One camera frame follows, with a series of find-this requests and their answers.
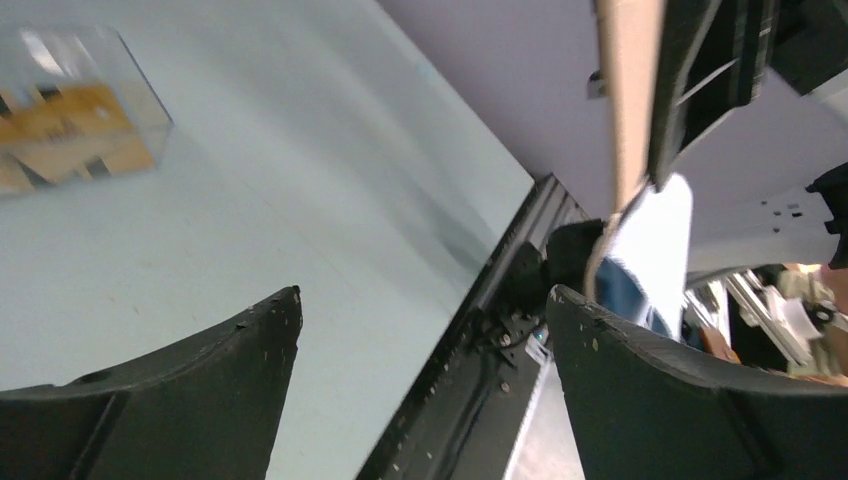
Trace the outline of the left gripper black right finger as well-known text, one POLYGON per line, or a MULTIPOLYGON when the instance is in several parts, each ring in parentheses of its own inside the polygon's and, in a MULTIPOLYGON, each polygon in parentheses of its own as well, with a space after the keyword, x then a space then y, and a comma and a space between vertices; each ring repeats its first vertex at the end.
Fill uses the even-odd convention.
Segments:
POLYGON ((843 479, 847 391, 730 363, 557 285, 546 317, 589 479, 843 479))

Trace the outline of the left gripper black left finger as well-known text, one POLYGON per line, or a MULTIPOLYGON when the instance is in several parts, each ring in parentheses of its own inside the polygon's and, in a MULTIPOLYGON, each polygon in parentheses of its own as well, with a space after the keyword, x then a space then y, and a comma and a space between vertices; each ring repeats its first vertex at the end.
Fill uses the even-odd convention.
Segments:
POLYGON ((69 384, 3 392, 2 477, 264 478, 302 325, 290 286, 69 384))

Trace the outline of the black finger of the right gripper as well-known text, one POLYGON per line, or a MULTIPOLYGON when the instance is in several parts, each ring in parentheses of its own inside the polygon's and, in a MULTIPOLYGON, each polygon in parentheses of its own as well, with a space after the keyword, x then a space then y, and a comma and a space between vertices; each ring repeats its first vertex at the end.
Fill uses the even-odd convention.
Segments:
POLYGON ((647 154, 656 190, 682 152, 759 95, 778 9, 777 1, 666 3, 647 154))

